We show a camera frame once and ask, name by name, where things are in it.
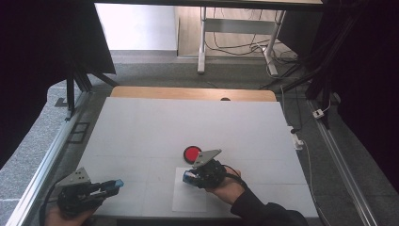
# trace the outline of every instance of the black sleeve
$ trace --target black sleeve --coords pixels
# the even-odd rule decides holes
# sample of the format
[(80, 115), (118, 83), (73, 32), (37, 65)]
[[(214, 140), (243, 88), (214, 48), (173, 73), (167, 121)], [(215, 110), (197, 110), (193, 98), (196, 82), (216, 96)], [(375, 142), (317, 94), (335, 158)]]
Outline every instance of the black sleeve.
[(307, 226), (297, 211), (269, 202), (264, 205), (251, 190), (246, 190), (231, 207), (231, 213), (241, 217), (247, 226)]

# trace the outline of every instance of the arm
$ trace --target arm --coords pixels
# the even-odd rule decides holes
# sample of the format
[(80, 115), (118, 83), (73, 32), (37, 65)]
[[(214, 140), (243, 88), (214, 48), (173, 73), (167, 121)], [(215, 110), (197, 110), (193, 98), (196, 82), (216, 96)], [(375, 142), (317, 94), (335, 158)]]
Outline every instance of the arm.
[(62, 215), (58, 206), (51, 208), (46, 216), (45, 226), (81, 226), (96, 210), (87, 210), (75, 218), (68, 218)]
[[(227, 173), (235, 174), (226, 168)], [(297, 211), (286, 210), (275, 203), (264, 205), (251, 190), (244, 190), (232, 178), (225, 178), (223, 183), (215, 189), (206, 189), (217, 195), (222, 201), (231, 204), (231, 212), (241, 217), (246, 225), (290, 225), (306, 226), (306, 219)]]

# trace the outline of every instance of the metal table leg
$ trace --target metal table leg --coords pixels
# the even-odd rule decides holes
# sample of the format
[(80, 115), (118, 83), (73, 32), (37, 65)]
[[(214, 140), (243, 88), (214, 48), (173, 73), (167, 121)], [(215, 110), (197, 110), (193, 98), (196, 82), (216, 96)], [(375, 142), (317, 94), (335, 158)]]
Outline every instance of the metal table leg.
[(200, 44), (199, 44), (199, 67), (198, 73), (205, 72), (205, 21), (206, 21), (206, 8), (201, 8), (200, 15)]
[(275, 28), (270, 37), (270, 42), (267, 45), (267, 48), (263, 48), (263, 55), (266, 58), (267, 68), (269, 69), (270, 75), (272, 75), (272, 76), (278, 75), (276, 66), (273, 62), (273, 57), (271, 56), (271, 53), (273, 51), (273, 46), (276, 41), (276, 37), (279, 33), (279, 28), (281, 26), (281, 22), (282, 22), (282, 18), (284, 17), (284, 13), (285, 13), (285, 11), (280, 11), (279, 17), (276, 20)]

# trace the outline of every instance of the white plug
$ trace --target white plug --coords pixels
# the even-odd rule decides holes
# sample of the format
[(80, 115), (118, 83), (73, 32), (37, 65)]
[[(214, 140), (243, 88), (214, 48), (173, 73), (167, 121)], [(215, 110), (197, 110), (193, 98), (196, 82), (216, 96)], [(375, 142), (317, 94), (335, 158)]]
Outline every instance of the white plug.
[(316, 119), (320, 119), (324, 116), (324, 112), (321, 109), (315, 110), (315, 111), (313, 111), (313, 116)]
[(303, 146), (303, 141), (300, 140), (300, 139), (298, 138), (298, 136), (297, 136), (295, 133), (292, 133), (292, 132), (291, 132), (293, 129), (294, 129), (293, 126), (288, 126), (288, 130), (290, 131), (291, 137), (292, 137), (292, 139), (293, 139), (294, 147), (295, 147), (295, 149), (296, 149), (297, 151), (300, 151), (300, 150), (303, 149), (303, 148), (302, 148), (302, 146)]

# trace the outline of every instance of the white paper sheet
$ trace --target white paper sheet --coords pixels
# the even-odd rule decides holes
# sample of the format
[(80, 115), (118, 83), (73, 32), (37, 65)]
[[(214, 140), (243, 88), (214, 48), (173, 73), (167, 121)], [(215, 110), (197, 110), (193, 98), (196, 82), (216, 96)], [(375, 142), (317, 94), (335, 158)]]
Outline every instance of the white paper sheet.
[(206, 191), (183, 182), (183, 174), (191, 168), (176, 168), (172, 210), (175, 212), (206, 212)]

